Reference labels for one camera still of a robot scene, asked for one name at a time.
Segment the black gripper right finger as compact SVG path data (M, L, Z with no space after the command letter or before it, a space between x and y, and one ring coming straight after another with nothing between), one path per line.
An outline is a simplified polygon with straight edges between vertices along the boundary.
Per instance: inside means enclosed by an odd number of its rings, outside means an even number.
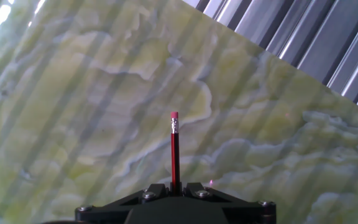
M200 202L196 214L204 213L213 223L220 223L222 219L226 223L277 223L277 206L272 201L247 202L201 183L188 183L183 195Z

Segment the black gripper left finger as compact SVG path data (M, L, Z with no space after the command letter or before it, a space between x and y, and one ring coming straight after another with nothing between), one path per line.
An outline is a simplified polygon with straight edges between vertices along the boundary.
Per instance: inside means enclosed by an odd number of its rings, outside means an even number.
M81 205L75 210L75 220L90 223L124 223L129 212L136 206L169 195L170 189L165 184L151 184L147 190L140 190L101 207Z

